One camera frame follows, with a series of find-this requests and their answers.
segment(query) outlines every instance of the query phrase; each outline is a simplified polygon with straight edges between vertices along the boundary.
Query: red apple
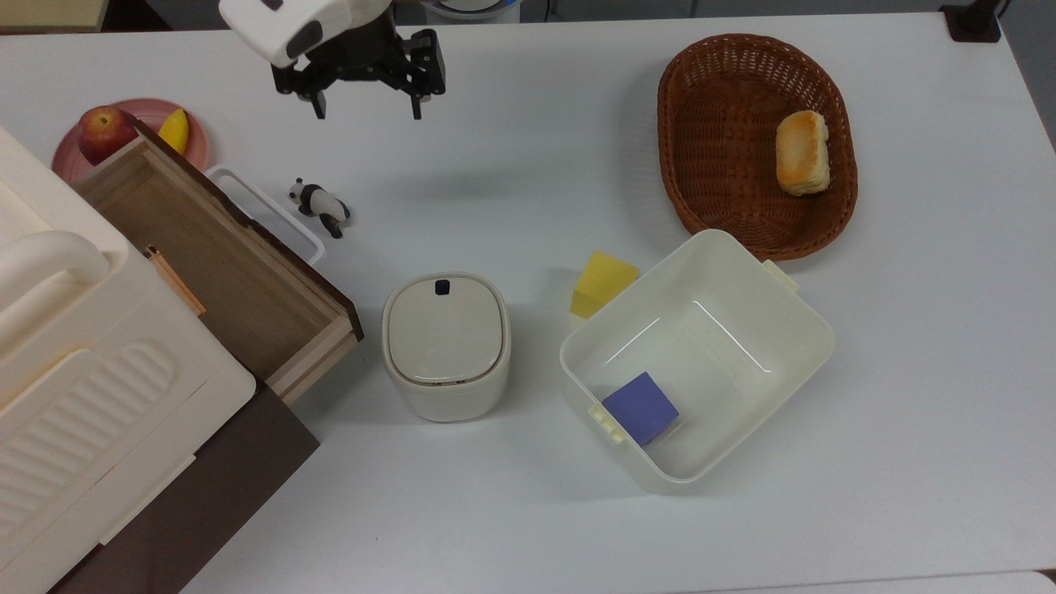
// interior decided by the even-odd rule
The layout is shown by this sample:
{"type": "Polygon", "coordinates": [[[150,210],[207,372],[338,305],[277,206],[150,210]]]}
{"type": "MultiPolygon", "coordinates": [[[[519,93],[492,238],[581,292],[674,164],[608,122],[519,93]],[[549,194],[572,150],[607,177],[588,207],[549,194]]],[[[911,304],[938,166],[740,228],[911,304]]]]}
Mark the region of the red apple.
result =
{"type": "Polygon", "coordinates": [[[132,126],[134,119],[113,106],[88,110],[77,123],[77,148],[89,163],[98,165],[138,136],[132,126]]]}

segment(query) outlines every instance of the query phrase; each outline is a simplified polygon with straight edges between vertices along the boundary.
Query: toy panda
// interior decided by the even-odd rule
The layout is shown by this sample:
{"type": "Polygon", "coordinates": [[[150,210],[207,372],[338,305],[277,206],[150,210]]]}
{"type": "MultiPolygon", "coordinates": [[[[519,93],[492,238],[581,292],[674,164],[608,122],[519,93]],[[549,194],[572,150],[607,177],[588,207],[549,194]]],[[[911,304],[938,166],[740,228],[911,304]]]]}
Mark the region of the toy panda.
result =
{"type": "Polygon", "coordinates": [[[305,185],[304,180],[300,178],[289,188],[289,199],[301,203],[297,208],[301,215],[318,216],[323,226],[335,239],[341,237],[341,223],[352,217],[348,207],[334,194],[316,184],[305,185]]]}

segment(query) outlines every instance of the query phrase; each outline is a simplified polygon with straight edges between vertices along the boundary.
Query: ribbed panel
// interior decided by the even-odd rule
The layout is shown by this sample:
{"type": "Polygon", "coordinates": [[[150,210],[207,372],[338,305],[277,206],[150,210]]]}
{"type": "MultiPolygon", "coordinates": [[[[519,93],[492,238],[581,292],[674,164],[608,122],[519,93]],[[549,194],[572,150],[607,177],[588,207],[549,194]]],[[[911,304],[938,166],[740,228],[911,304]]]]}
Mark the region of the ribbed panel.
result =
{"type": "Polygon", "coordinates": [[[0,444],[0,538],[45,508],[150,410],[175,376],[175,361],[158,347],[130,345],[0,444]]]}

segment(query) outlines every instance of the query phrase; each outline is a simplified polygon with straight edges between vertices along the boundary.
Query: pink plate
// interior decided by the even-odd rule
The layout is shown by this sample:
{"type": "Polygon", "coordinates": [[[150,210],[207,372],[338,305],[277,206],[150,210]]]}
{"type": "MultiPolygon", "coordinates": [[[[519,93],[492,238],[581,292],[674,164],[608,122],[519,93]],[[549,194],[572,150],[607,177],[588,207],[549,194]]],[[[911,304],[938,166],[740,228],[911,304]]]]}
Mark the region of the pink plate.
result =
{"type": "MultiPolygon", "coordinates": [[[[165,99],[126,99],[111,105],[138,117],[155,132],[162,129],[162,124],[172,112],[180,109],[176,104],[165,99]]],[[[190,133],[187,136],[187,150],[184,151],[184,159],[204,171],[209,166],[209,138],[205,134],[205,128],[189,111],[187,111],[187,123],[190,125],[190,133]]],[[[80,154],[80,149],[77,148],[77,127],[74,126],[62,137],[59,147],[55,149],[55,156],[52,157],[52,171],[58,173],[65,183],[72,184],[91,170],[92,164],[80,154]]]]}

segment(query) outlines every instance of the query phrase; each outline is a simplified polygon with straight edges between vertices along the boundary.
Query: black button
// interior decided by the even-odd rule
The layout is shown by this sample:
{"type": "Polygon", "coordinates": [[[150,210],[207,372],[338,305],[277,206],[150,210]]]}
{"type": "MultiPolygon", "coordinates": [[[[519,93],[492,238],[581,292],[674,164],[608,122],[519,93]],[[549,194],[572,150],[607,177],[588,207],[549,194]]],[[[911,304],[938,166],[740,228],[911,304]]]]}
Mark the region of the black button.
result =
{"type": "Polygon", "coordinates": [[[296,58],[308,50],[308,48],[322,41],[323,25],[319,21],[312,21],[301,27],[297,35],[286,43],[286,55],[296,58]]]}

